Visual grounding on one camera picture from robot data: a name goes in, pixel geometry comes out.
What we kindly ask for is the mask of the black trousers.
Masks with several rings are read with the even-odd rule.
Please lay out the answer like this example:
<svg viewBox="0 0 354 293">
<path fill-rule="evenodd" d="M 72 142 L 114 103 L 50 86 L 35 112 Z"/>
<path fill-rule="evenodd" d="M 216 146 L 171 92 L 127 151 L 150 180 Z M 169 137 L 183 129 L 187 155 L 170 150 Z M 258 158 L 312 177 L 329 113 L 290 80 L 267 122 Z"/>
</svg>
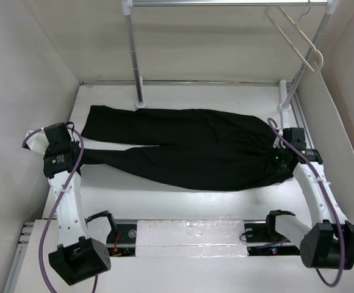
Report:
<svg viewBox="0 0 354 293">
<path fill-rule="evenodd" d="M 92 106 L 83 138 L 127 150 L 86 150 L 86 163 L 106 164 L 158 183 L 192 190 L 240 191 L 292 177 L 270 173 L 275 134 L 260 118 L 209 109 Z"/>
</svg>

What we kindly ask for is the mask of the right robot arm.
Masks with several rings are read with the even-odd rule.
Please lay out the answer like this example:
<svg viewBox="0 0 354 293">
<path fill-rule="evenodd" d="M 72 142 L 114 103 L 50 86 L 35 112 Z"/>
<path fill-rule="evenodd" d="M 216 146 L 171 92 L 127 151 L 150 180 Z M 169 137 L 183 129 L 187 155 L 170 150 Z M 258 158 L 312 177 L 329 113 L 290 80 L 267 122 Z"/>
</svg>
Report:
<svg viewBox="0 0 354 293">
<path fill-rule="evenodd" d="M 264 233 L 276 241 L 284 236 L 300 251 L 302 263 L 313 269 L 350 270 L 354 265 L 354 224 L 341 211 L 326 180 L 319 152 L 309 149 L 302 128 L 285 128 L 280 146 L 296 160 L 292 172 L 311 216 L 311 226 L 289 211 L 270 211 Z"/>
</svg>

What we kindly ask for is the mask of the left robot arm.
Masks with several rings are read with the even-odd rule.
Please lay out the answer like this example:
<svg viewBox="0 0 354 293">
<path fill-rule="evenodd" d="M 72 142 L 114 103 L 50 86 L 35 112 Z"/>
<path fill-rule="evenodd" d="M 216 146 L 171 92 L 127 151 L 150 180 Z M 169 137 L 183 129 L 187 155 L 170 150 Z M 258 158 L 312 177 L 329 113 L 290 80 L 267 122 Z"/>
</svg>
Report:
<svg viewBox="0 0 354 293">
<path fill-rule="evenodd" d="M 80 194 L 80 165 L 84 149 L 82 138 L 66 123 L 45 128 L 48 145 L 43 172 L 55 196 L 51 215 L 56 216 L 58 240 L 49 253 L 49 265 L 72 286 L 110 270 L 107 242 L 119 234 L 109 211 L 85 217 Z"/>
</svg>

